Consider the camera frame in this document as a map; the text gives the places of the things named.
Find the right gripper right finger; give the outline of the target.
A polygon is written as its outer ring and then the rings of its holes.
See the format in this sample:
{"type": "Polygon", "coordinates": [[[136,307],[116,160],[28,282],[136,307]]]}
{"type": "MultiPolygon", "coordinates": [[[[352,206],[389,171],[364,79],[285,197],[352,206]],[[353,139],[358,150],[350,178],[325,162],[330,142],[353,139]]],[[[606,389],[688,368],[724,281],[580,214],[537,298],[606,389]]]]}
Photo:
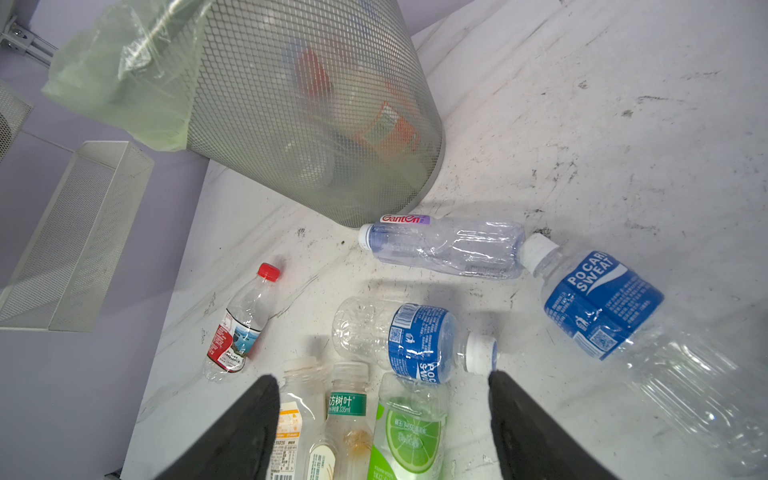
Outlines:
{"type": "Polygon", "coordinates": [[[506,372],[488,377],[491,431],[504,479],[613,479],[506,372]]]}

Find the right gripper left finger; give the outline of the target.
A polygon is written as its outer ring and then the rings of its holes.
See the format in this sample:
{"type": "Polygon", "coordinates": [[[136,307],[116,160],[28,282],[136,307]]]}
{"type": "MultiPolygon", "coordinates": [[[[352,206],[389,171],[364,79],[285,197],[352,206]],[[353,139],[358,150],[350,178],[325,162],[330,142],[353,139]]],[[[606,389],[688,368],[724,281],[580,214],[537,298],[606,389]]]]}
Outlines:
{"type": "Polygon", "coordinates": [[[263,375],[160,479],[264,479],[276,439],[279,387],[263,375]]]}

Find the white cap tea bottle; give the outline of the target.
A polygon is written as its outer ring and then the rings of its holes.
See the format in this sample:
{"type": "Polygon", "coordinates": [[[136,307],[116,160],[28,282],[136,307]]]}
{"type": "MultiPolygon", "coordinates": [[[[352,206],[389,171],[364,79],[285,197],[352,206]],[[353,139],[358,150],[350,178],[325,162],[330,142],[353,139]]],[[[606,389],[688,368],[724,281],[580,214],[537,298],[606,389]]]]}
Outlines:
{"type": "Polygon", "coordinates": [[[309,449],[325,421],[324,377],[314,356],[284,363],[280,412],[267,479],[305,479],[309,449]]]}

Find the red white label bottle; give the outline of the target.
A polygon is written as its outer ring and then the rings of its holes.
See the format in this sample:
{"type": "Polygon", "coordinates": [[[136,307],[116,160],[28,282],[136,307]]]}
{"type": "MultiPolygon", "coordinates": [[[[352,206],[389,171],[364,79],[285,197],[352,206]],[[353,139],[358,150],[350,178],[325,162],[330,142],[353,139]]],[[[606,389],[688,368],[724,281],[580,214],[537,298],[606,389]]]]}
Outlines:
{"type": "Polygon", "coordinates": [[[206,354],[204,370],[208,381],[222,382],[245,369],[251,350],[273,313],[275,284],[280,276],[278,267],[262,263],[255,278],[229,301],[206,354]]]}

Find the lime green label bottle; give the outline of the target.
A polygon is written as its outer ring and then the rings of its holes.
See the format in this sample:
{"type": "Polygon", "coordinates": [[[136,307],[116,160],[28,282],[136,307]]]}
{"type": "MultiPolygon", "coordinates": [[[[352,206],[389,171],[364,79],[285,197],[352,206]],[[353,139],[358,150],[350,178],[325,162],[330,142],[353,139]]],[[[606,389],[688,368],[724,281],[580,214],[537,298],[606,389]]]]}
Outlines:
{"type": "Polygon", "coordinates": [[[384,374],[367,477],[439,478],[448,412],[447,386],[384,374]]]}

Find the blue label water bottle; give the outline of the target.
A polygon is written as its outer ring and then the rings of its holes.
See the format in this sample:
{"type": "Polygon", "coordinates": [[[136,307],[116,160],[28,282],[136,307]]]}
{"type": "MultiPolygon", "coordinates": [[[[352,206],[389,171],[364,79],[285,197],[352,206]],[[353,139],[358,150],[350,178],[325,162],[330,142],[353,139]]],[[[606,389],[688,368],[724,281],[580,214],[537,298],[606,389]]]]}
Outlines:
{"type": "Polygon", "coordinates": [[[470,331],[449,310],[416,303],[351,297],[332,322],[337,353],[430,384],[457,373],[487,376],[497,367],[497,340],[470,331]]]}

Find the purple cap red bottle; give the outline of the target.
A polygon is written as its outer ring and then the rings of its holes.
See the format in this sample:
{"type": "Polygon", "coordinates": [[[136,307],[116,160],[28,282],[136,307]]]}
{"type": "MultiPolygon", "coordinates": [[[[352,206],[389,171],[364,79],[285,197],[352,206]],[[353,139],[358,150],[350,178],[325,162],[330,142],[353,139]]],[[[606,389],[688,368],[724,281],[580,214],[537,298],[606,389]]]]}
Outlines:
{"type": "Polygon", "coordinates": [[[293,80],[300,93],[309,98],[328,97],[333,84],[325,66],[311,48],[302,49],[293,61],[293,80]]]}

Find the orange label bottle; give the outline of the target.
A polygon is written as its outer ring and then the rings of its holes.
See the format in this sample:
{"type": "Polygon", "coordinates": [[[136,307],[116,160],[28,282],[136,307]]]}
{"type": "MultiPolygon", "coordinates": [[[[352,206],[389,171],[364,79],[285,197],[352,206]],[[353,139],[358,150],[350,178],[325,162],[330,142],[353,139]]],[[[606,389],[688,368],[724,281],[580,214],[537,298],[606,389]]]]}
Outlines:
{"type": "Polygon", "coordinates": [[[353,138],[382,158],[395,159],[414,154],[421,145],[421,134],[406,116],[407,108],[396,98],[374,103],[363,114],[362,125],[353,138]]]}

